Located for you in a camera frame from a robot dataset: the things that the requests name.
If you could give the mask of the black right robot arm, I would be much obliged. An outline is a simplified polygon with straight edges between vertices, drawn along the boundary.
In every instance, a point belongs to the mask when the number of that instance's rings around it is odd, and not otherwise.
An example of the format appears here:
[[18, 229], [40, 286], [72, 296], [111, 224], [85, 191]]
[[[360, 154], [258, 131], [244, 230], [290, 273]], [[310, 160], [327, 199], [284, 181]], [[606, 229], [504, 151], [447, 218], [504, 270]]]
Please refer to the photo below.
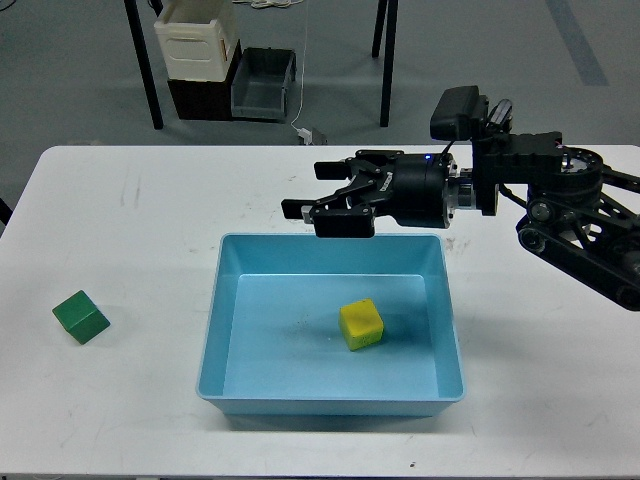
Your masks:
[[312, 225], [322, 238], [370, 238], [381, 216], [424, 228], [448, 227], [458, 209], [492, 216], [499, 198], [523, 185], [520, 245], [623, 308], [637, 310], [639, 217], [603, 187], [634, 193], [638, 178], [613, 170], [593, 151], [567, 146], [557, 132], [514, 134], [511, 123], [510, 101], [490, 106], [475, 86], [448, 89], [430, 133], [447, 144], [469, 142], [470, 168], [458, 168], [449, 150], [361, 150], [317, 163], [318, 179], [340, 180], [343, 187], [316, 200], [286, 199], [283, 214]]

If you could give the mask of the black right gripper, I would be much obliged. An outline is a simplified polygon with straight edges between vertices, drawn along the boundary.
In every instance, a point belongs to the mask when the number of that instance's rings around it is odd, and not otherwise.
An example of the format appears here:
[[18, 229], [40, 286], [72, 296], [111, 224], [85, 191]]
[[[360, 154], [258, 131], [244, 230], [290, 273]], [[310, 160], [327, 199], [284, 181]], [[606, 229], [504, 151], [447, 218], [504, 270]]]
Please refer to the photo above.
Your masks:
[[316, 200], [284, 199], [283, 215], [313, 227], [319, 238], [371, 238], [375, 219], [398, 225], [448, 228], [451, 154], [404, 154], [401, 150], [358, 150], [338, 161], [314, 164], [318, 180], [345, 180], [349, 186]]

